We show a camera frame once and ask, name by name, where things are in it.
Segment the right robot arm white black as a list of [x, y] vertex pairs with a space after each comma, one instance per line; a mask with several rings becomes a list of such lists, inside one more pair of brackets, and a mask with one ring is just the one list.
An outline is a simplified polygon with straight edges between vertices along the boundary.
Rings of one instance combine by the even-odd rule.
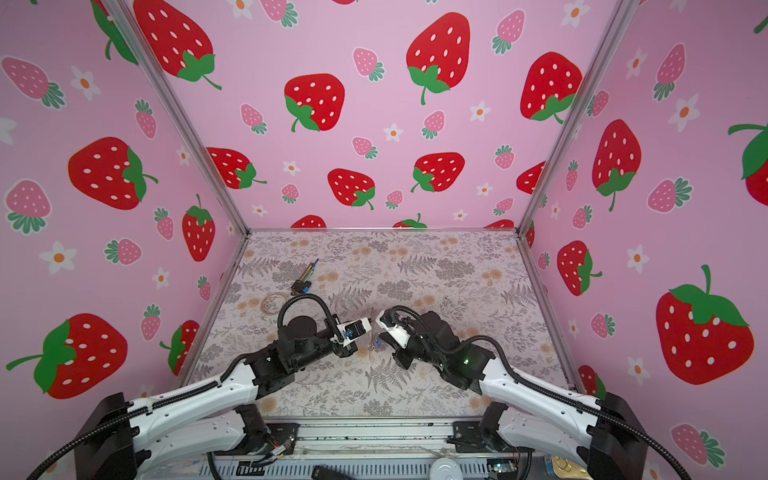
[[376, 321], [401, 368], [428, 363], [447, 383], [503, 404], [492, 438], [571, 460], [594, 479], [643, 477], [649, 446], [622, 397], [565, 390], [516, 370], [494, 339], [461, 341], [433, 312], [419, 316], [393, 307]]

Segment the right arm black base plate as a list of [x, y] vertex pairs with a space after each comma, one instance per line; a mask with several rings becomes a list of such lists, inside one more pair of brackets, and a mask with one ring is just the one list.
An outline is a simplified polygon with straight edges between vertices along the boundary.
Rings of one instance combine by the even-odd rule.
[[480, 421], [456, 421], [447, 442], [459, 453], [509, 453], [511, 447]]

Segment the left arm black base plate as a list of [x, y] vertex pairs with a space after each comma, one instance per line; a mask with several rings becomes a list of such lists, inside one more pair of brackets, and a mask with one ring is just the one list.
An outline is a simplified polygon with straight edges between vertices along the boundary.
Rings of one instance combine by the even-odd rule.
[[283, 447], [282, 455], [292, 455], [298, 437], [298, 423], [267, 423], [265, 427], [247, 427], [245, 437], [228, 453], [262, 455]]

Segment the key with blue tag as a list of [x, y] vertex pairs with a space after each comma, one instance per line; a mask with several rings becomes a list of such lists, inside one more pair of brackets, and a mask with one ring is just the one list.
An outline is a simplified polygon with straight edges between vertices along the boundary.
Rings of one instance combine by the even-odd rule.
[[381, 352], [386, 348], [384, 345], [384, 342], [381, 340], [379, 335], [374, 335], [371, 343], [369, 344], [369, 350], [372, 352]]

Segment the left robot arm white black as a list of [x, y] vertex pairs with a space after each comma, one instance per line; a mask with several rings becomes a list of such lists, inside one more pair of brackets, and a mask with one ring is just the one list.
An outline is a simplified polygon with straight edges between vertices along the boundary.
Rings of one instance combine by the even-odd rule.
[[197, 383], [144, 399], [121, 393], [97, 405], [77, 434], [78, 479], [135, 479], [175, 460], [209, 452], [246, 454], [269, 442], [256, 400], [290, 385], [298, 372], [329, 355], [346, 358], [370, 330], [361, 318], [341, 323], [296, 317], [266, 347], [237, 356]]

